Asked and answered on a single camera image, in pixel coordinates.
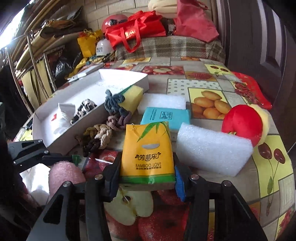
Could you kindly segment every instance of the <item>blue rope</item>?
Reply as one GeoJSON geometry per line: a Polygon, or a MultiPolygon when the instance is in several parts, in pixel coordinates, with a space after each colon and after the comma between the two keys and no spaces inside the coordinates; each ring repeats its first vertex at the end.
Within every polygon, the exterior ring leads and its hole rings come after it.
{"type": "Polygon", "coordinates": [[[112,95],[110,90],[106,90],[106,100],[105,100],[105,109],[109,112],[110,115],[114,115],[117,112],[120,112],[121,115],[127,116],[127,112],[124,108],[120,107],[118,104],[124,102],[125,98],[122,94],[112,95]]]}

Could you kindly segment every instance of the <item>white helmet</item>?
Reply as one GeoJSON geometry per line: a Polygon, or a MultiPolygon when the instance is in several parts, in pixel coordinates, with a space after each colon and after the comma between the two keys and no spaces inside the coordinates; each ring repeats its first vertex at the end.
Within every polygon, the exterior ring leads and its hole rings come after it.
{"type": "Polygon", "coordinates": [[[96,45],[96,55],[105,56],[113,51],[113,48],[107,39],[100,40],[96,45]]]}

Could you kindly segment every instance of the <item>red plastic bag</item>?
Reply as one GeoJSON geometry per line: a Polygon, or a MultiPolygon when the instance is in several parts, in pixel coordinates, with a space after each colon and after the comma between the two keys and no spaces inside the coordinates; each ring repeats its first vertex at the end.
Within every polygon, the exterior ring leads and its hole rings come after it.
{"type": "Polygon", "coordinates": [[[205,41],[213,41],[219,36],[215,25],[207,19],[204,10],[207,6],[195,0],[177,1],[177,19],[175,35],[188,36],[205,41]]]}
{"type": "Polygon", "coordinates": [[[244,94],[247,94],[245,96],[246,99],[250,100],[250,104],[257,104],[261,108],[270,110],[272,108],[271,103],[264,97],[262,94],[259,85],[257,81],[246,74],[233,72],[236,77],[238,77],[244,84],[243,89],[240,89],[241,83],[235,83],[235,86],[237,89],[235,90],[237,94],[244,96],[244,94]]]}
{"type": "Polygon", "coordinates": [[[141,38],[165,36],[165,28],[160,19],[161,15],[156,15],[155,11],[139,11],[128,18],[127,22],[110,26],[106,29],[105,37],[110,41],[111,46],[123,43],[129,53],[137,50],[141,43],[141,38]],[[127,40],[136,38],[137,43],[131,49],[127,40]]]}

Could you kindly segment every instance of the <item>green bamboo leaf print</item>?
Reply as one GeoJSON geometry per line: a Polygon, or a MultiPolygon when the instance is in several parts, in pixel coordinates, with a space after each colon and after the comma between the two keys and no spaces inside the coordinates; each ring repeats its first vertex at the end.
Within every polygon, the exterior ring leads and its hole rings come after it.
{"type": "Polygon", "coordinates": [[[272,192],[272,189],[274,187],[274,182],[272,180],[272,177],[269,178],[268,185],[267,185],[267,194],[269,195],[272,192]]]}
{"type": "Polygon", "coordinates": [[[170,130],[168,128],[167,122],[166,121],[162,121],[161,124],[163,124],[165,126],[166,132],[168,134],[168,137],[170,138],[170,130]]]}
{"type": "Polygon", "coordinates": [[[154,123],[149,123],[145,130],[143,131],[142,135],[139,137],[138,141],[141,140],[144,136],[147,135],[147,133],[157,124],[157,122],[154,122],[154,123]]]}
{"type": "Polygon", "coordinates": [[[159,125],[160,125],[160,123],[157,122],[157,123],[156,123],[156,126],[155,126],[155,127],[156,127],[156,133],[157,133],[157,131],[158,131],[158,127],[159,127],[159,125]]]}

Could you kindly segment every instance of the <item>dark wooden door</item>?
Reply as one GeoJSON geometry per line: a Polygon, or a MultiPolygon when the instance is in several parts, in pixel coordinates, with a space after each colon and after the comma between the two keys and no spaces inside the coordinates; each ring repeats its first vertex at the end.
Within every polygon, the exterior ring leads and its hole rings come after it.
{"type": "Polygon", "coordinates": [[[296,142],[296,44],[262,0],[217,0],[226,66],[256,79],[288,150],[296,142]]]}

